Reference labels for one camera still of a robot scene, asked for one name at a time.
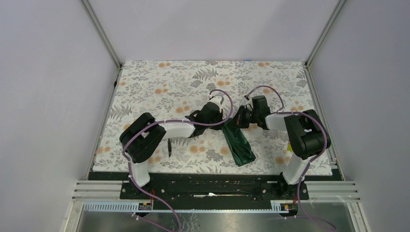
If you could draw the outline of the dark green cloth napkin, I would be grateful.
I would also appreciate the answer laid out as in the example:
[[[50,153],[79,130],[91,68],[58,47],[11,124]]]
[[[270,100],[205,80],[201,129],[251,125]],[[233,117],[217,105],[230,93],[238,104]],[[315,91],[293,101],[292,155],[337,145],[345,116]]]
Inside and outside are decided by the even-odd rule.
[[[240,167],[254,162],[256,157],[248,140],[240,128],[229,125],[231,121],[233,121],[232,118],[223,124],[222,132],[235,164]]]

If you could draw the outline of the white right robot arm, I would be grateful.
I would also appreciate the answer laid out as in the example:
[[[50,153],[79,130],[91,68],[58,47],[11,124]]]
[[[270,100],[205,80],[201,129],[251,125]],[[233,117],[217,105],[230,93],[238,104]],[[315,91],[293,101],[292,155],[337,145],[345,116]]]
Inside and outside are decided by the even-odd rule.
[[[265,96],[247,98],[228,122],[230,128],[245,129],[257,124],[263,130],[286,131],[293,152],[285,171],[284,182],[277,186],[278,195],[289,199],[296,193],[296,185],[304,180],[307,169],[331,145],[328,132],[315,110],[272,113]]]

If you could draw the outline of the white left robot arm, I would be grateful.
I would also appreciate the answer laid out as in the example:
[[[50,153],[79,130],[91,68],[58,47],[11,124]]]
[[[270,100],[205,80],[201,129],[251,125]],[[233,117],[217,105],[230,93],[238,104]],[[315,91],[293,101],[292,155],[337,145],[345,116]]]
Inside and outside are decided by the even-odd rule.
[[[209,100],[201,110],[186,116],[185,120],[157,121],[150,113],[140,115],[120,135],[126,159],[129,161],[132,193],[143,199],[150,192],[148,159],[160,142],[171,138],[194,138],[207,129],[217,130],[222,124],[223,109],[218,101]]]

